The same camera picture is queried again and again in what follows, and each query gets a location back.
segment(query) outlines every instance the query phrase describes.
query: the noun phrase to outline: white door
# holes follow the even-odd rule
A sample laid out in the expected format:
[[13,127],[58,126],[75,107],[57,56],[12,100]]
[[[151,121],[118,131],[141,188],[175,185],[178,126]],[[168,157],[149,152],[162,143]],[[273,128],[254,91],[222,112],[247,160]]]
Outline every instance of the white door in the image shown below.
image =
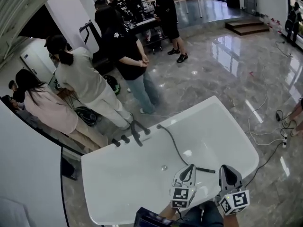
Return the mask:
[[32,48],[28,48],[21,55],[21,59],[32,70],[32,72],[42,82],[49,83],[53,77],[53,74],[45,66],[39,56]]

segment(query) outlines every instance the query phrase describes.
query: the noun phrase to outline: white bathtub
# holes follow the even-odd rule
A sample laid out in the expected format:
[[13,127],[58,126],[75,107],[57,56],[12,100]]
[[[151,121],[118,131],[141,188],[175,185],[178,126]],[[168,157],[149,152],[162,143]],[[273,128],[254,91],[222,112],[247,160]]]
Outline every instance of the white bathtub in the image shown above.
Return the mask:
[[[170,130],[188,163],[216,171],[197,171],[191,207],[219,192],[221,165],[234,167],[243,178],[258,165],[253,145],[215,96],[160,124]],[[110,145],[82,157],[85,198],[94,223],[130,224],[140,207],[160,213],[168,205],[173,177],[185,165],[170,136],[156,125],[150,130],[150,135],[140,132],[142,147],[131,136],[129,144],[120,141],[120,147]]]

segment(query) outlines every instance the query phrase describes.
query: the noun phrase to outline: brown stairs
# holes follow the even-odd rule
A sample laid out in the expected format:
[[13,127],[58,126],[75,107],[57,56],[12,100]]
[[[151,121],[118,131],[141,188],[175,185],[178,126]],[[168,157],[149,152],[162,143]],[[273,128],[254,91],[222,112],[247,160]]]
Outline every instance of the brown stairs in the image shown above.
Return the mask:
[[267,25],[265,25],[262,21],[256,19],[227,22],[225,23],[225,28],[239,35],[250,35],[254,33],[269,31],[269,27]]

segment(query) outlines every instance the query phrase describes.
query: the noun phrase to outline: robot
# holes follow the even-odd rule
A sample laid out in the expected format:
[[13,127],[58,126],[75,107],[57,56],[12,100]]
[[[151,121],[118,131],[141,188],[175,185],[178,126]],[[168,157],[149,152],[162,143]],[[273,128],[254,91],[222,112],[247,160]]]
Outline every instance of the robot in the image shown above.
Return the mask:
[[[231,166],[219,170],[219,204],[225,215],[243,211],[250,204],[249,191],[242,184],[241,174]],[[178,171],[169,190],[172,208],[188,208],[196,193],[196,166],[188,165]]]

